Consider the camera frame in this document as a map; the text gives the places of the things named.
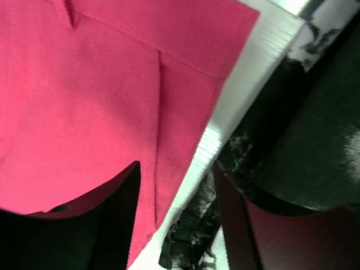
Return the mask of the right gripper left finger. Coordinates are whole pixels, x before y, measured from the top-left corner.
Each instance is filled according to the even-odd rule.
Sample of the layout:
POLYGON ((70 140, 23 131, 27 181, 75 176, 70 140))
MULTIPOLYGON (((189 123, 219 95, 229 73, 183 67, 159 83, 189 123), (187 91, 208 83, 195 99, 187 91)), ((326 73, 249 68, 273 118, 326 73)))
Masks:
POLYGON ((126 269, 140 164, 48 212, 1 210, 1 269, 126 269))

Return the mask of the pink trousers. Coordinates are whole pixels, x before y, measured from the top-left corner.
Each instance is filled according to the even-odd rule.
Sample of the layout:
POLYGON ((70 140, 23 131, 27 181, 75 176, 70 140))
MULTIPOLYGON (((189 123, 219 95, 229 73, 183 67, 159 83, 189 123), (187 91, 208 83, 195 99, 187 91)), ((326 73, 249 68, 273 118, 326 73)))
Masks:
POLYGON ((129 268, 258 17, 239 1, 2 1, 1 210, 49 212, 137 161, 129 268))

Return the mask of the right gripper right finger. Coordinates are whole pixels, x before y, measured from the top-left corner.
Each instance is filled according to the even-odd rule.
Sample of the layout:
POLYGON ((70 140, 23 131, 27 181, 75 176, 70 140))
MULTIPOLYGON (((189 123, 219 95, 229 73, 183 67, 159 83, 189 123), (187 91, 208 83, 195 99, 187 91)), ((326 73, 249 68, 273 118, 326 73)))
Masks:
POLYGON ((359 205, 315 211, 234 181, 219 162, 213 173, 230 269, 359 268, 359 205))

